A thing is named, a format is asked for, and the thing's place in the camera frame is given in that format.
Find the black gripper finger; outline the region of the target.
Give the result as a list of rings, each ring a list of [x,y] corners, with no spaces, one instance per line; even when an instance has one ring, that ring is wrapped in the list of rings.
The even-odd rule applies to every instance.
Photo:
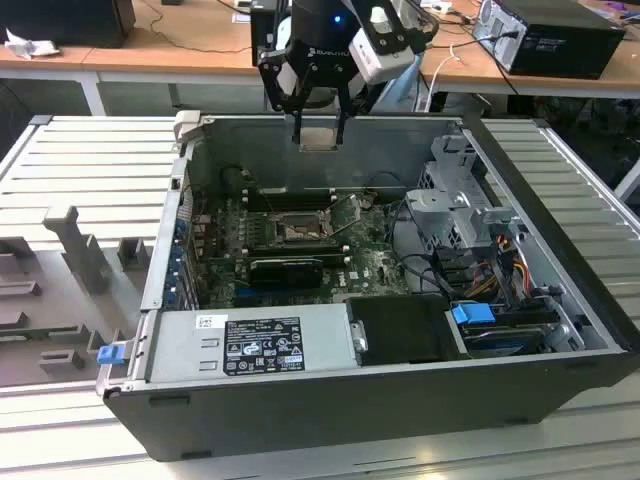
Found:
[[[335,133],[335,144],[337,146],[343,144],[347,121],[357,115],[357,107],[352,102],[347,86],[341,86],[338,88],[338,103],[339,108]]]
[[[287,47],[264,52],[258,70],[271,107],[293,117],[292,142],[301,144],[302,113],[313,88],[313,63],[301,50]]]

